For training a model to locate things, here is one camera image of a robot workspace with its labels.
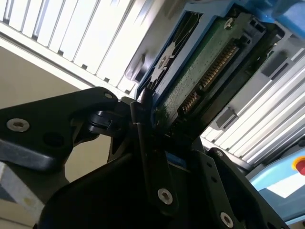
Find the black plastic bracket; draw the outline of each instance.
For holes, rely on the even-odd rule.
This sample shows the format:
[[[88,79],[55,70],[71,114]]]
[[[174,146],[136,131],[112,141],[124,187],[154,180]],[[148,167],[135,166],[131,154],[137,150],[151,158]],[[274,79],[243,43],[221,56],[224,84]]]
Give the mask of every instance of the black plastic bracket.
[[[166,216],[174,216],[179,207],[178,198],[173,186],[172,176],[164,149],[153,135],[147,118],[147,107],[139,102],[131,103],[132,123],[138,132],[139,150],[136,157],[142,162],[145,187],[148,201]],[[160,191],[166,190],[165,197],[169,202],[162,202]]]
[[[112,92],[96,87],[1,109],[0,160],[38,171],[60,170],[76,144],[97,136],[82,128],[88,116],[114,110],[117,103]],[[8,121],[15,118],[26,120],[29,128],[9,129]]]
[[[244,220],[245,228],[289,228],[223,151],[211,148],[207,155],[213,158],[234,214]]]

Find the white wall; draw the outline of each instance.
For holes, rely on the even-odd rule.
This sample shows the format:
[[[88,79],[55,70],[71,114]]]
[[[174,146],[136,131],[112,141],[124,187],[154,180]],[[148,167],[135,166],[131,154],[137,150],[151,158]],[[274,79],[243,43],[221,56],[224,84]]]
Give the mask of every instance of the white wall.
[[[0,47],[0,109],[44,99],[78,89],[36,65]],[[66,164],[66,177],[75,180],[106,163],[110,138],[77,146]],[[0,218],[33,226],[31,216],[21,206],[0,200]]]

